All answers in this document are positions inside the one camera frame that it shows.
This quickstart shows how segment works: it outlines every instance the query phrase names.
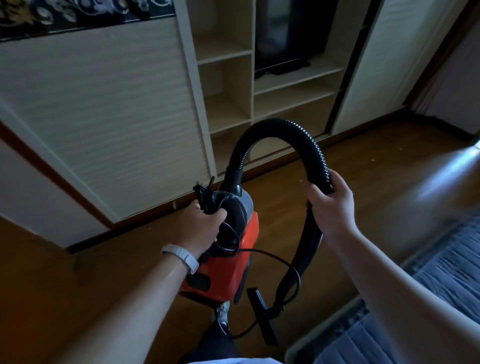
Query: white watch strap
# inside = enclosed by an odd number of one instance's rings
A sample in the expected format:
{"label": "white watch strap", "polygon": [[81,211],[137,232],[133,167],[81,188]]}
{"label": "white watch strap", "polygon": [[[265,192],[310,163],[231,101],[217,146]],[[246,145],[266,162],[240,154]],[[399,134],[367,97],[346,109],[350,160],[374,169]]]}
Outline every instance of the white watch strap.
{"label": "white watch strap", "polygon": [[183,260],[183,262],[190,269],[190,274],[193,274],[198,269],[198,262],[193,255],[191,255],[186,249],[183,249],[181,246],[168,244],[162,248],[162,253],[171,253],[176,255],[178,258]]}

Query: sneaker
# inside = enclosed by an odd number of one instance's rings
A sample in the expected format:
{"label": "sneaker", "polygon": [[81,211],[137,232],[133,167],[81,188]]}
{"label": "sneaker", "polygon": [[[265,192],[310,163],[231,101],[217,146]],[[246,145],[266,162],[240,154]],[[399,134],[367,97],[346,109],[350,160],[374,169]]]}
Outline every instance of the sneaker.
{"label": "sneaker", "polygon": [[230,301],[223,302],[216,309],[216,316],[219,324],[225,325],[228,327],[228,310],[230,309]]}

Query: red vacuum cleaner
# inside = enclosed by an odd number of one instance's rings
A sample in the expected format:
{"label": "red vacuum cleaner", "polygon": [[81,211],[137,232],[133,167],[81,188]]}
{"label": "red vacuum cleaner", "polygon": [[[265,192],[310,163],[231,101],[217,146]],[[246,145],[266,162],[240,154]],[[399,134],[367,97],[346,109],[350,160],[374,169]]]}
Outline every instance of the red vacuum cleaner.
{"label": "red vacuum cleaner", "polygon": [[[258,215],[253,210],[251,197],[242,189],[240,182],[243,164],[251,148],[268,137],[279,138],[289,143],[298,152],[308,180],[317,185],[324,194],[332,192],[323,154],[313,138],[301,126],[276,118],[262,120],[252,125],[235,145],[219,189],[213,190],[213,177],[208,186],[197,184],[193,188],[204,213],[214,214],[219,208],[224,208],[228,214],[220,225],[216,241],[200,257],[198,270],[195,274],[189,274],[183,282],[180,294],[214,310],[225,301],[236,304],[244,289],[252,252],[266,254],[284,263],[288,266],[288,271],[278,285],[272,307],[266,306],[257,288],[247,288],[256,321],[241,334],[232,336],[235,339],[240,338],[258,323],[266,344],[278,346],[279,340],[272,320],[297,296],[300,277],[320,245],[322,232],[315,223],[312,206],[309,203],[303,232],[291,263],[271,253],[254,249],[259,232]],[[295,291],[287,298],[288,291],[293,285],[296,285]]]}

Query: blue bedspread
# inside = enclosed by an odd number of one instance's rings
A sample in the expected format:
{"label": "blue bedspread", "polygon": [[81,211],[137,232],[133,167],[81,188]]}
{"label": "blue bedspread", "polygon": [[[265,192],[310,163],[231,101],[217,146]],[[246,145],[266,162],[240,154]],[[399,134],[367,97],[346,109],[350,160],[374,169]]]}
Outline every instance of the blue bedspread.
{"label": "blue bedspread", "polygon": [[[405,270],[444,301],[480,323],[480,213],[453,229]],[[364,302],[299,351],[296,363],[397,363]]]}

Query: person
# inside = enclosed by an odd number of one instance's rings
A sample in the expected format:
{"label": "person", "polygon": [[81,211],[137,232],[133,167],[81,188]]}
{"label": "person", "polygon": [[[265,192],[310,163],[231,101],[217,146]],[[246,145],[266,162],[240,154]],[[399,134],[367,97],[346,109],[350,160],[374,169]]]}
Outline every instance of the person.
{"label": "person", "polygon": [[[336,172],[331,170],[330,175],[334,188],[330,195],[302,182],[315,220],[402,362],[479,362],[480,326],[421,286],[362,235],[354,219],[352,191]],[[211,246],[226,215],[224,209],[206,215],[193,202],[180,217],[176,245],[198,258]],[[65,348],[54,362],[143,363],[187,272],[182,260],[165,254],[136,289]],[[220,312],[224,325],[226,306]],[[233,342],[220,335],[218,325],[213,325],[204,334],[199,349],[182,360],[278,363],[273,359],[238,357]]]}

